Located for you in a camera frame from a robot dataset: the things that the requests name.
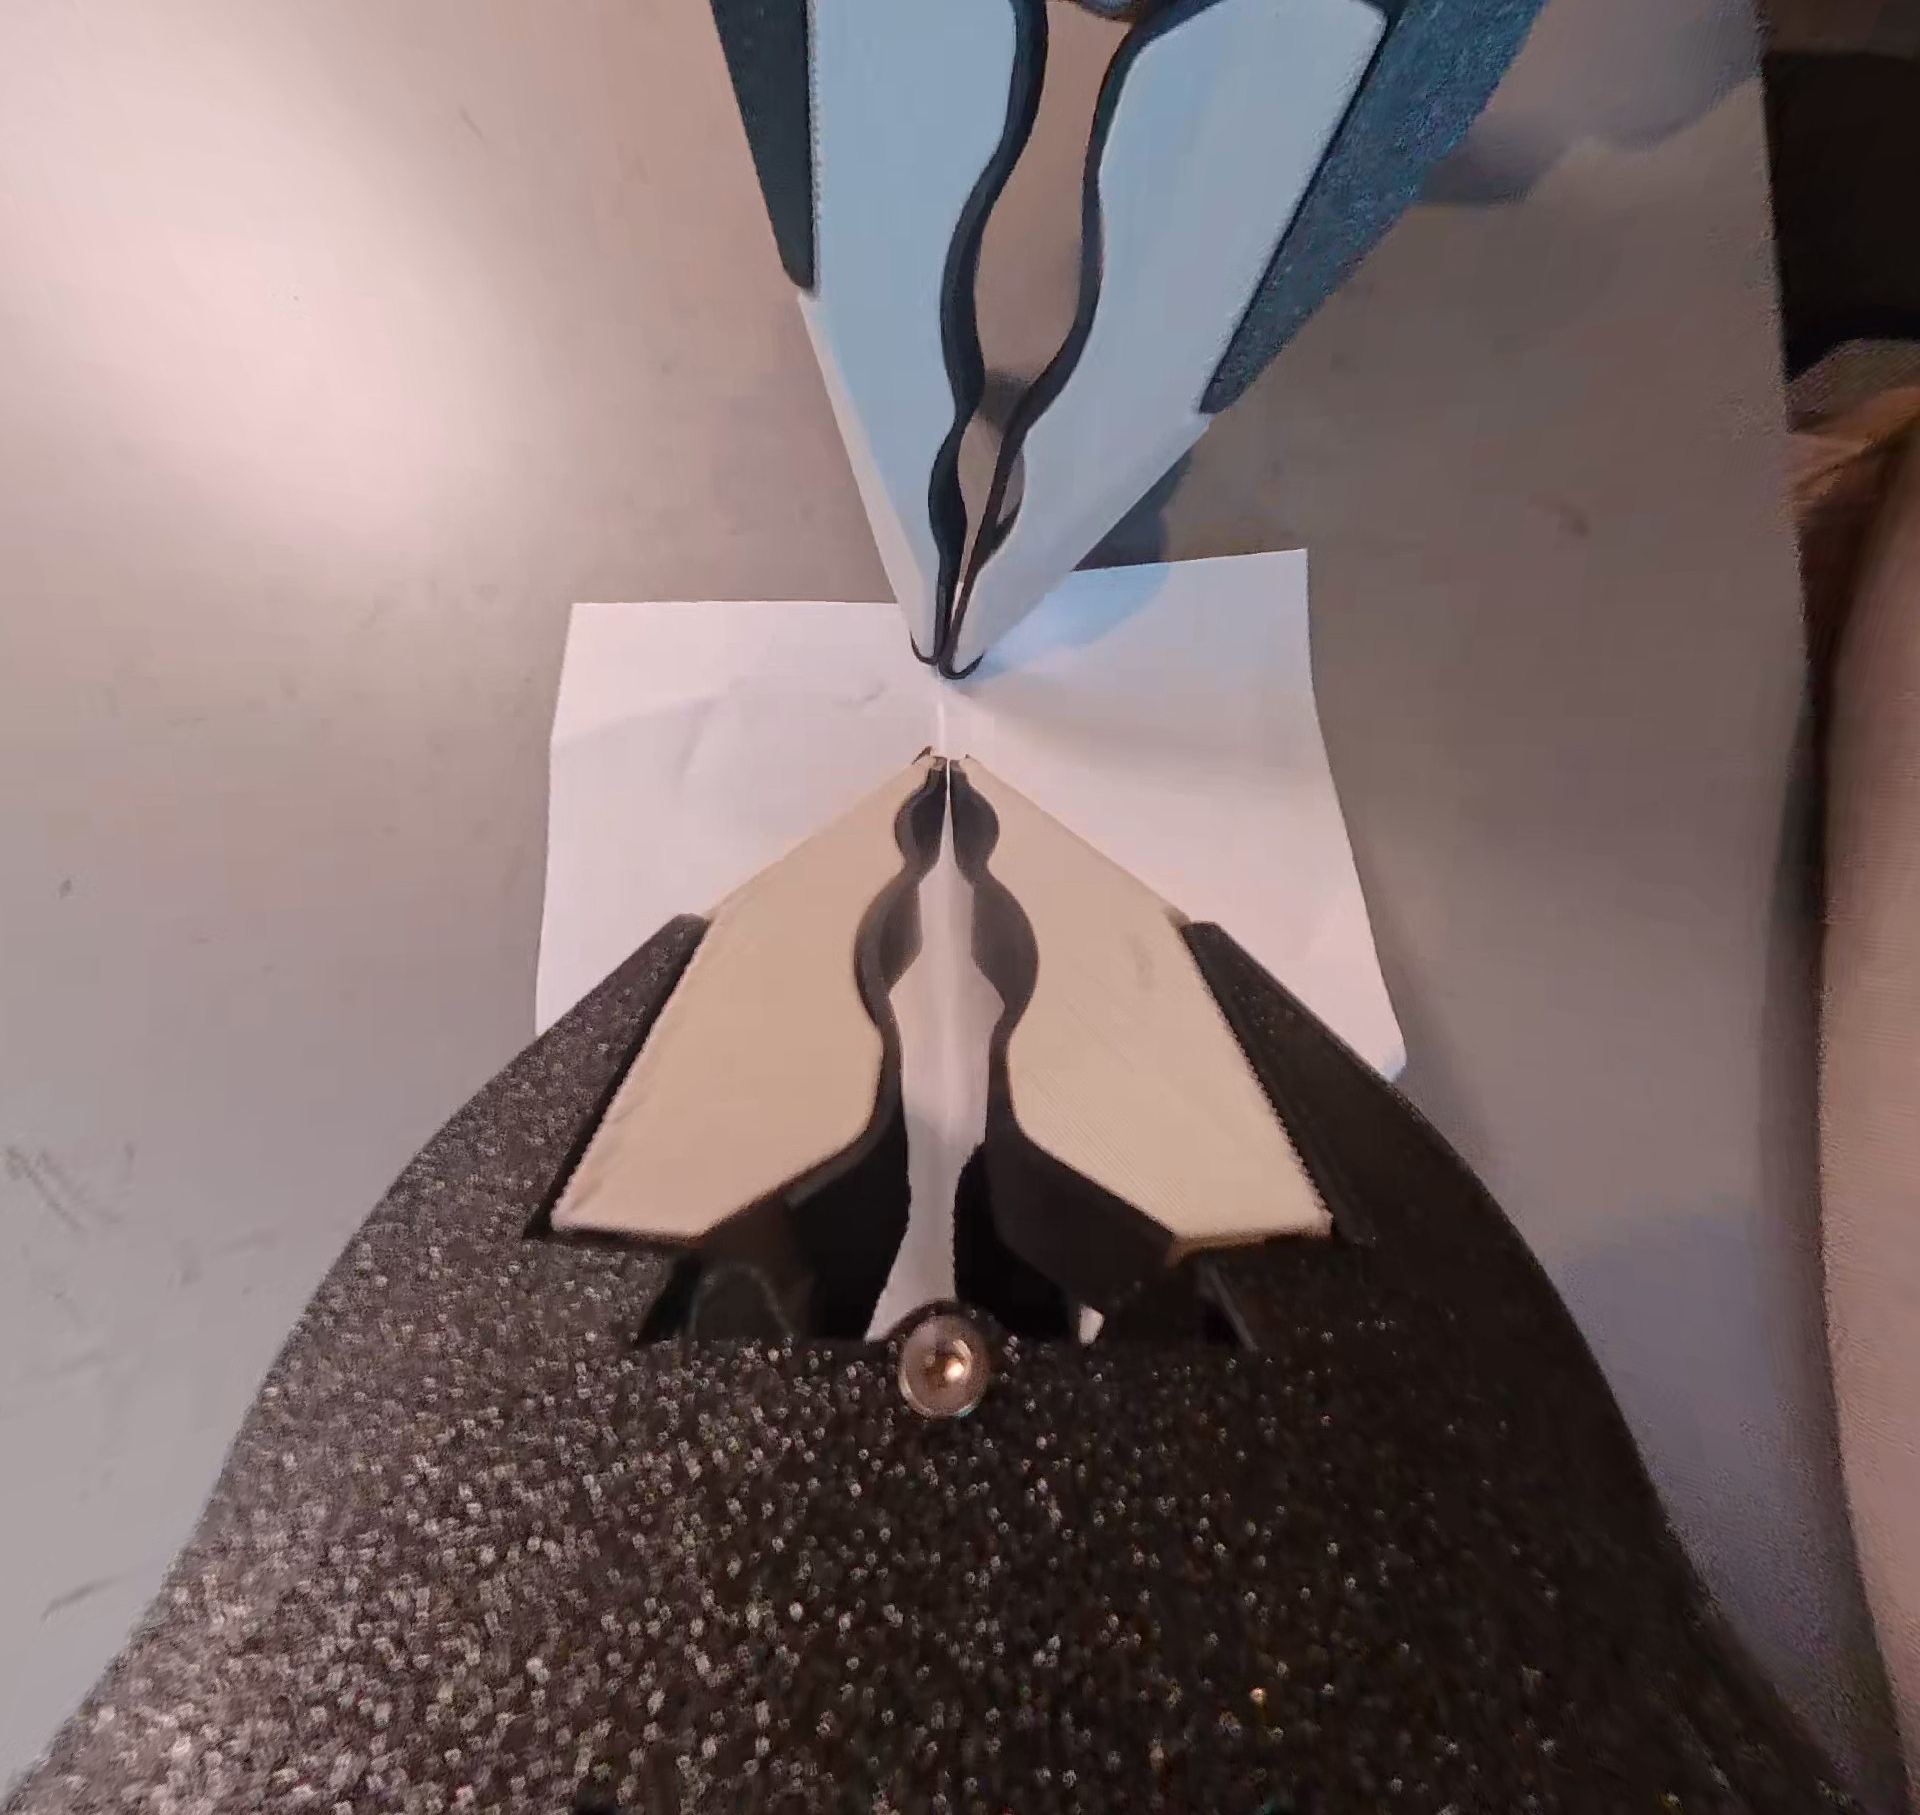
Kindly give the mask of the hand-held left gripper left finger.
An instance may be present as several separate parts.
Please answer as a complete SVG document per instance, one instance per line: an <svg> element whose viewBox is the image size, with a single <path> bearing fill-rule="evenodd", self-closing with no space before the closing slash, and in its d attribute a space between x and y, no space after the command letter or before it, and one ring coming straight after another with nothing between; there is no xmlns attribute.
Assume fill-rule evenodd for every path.
<svg viewBox="0 0 1920 1815"><path fill-rule="evenodd" d="M947 762L917 758L732 892L552 1189L552 1237L668 1260L653 1338L863 1338L907 1228L893 994Z"/></svg>

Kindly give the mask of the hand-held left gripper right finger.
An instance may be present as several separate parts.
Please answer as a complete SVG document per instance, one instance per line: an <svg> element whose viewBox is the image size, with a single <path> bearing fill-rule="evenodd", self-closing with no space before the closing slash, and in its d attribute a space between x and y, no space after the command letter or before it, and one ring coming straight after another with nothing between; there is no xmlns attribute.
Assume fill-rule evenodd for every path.
<svg viewBox="0 0 1920 1815"><path fill-rule="evenodd" d="M1194 1265L1327 1240L1333 1210L1191 926L980 762L947 779L970 956L996 994L953 1280L1003 1330L1118 1327Z"/></svg>

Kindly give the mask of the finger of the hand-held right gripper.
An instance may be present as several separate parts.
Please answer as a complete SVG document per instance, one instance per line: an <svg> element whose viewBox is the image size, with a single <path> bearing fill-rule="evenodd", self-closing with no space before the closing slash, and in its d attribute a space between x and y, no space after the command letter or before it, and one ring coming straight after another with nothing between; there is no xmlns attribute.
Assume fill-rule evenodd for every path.
<svg viewBox="0 0 1920 1815"><path fill-rule="evenodd" d="M1213 376L1393 14L1171 0L1126 31L1092 120L1073 322L1008 418L947 676L970 676L1204 435Z"/></svg>
<svg viewBox="0 0 1920 1815"><path fill-rule="evenodd" d="M912 650L951 662L984 388L986 217L1032 129L1044 0L805 0L812 285L834 422Z"/></svg>

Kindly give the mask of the white paper sheet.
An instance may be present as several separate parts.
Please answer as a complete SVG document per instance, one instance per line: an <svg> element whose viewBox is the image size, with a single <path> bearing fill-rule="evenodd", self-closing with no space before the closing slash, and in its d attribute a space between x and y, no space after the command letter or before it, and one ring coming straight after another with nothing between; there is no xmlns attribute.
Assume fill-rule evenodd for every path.
<svg viewBox="0 0 1920 1815"><path fill-rule="evenodd" d="M550 746L544 1018L617 940L656 926L679 951L670 987L699 924L760 869L914 760L942 758L949 779L973 758L1187 919L1335 1217L1327 1240L1243 1250L1372 1240L1316 1077L1354 1044L1367 1092L1403 1046L1323 746L1303 554L1073 576L961 682L914 662L877 605L581 605ZM949 794L919 912L893 994L907 1228L865 1338L960 1294L953 1199L984 1130L997 1004L970 956Z"/></svg>

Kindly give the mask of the grey desk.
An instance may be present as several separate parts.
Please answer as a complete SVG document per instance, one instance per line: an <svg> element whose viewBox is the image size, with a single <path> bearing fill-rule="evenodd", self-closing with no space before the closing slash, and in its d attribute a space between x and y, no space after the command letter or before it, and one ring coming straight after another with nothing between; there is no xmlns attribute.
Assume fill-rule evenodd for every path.
<svg viewBox="0 0 1920 1815"><path fill-rule="evenodd" d="M1887 1802L1752 0L1551 0L1162 508L1305 548L1406 1087ZM3 1786L532 1032L574 602L883 601L707 0L3 0Z"/></svg>

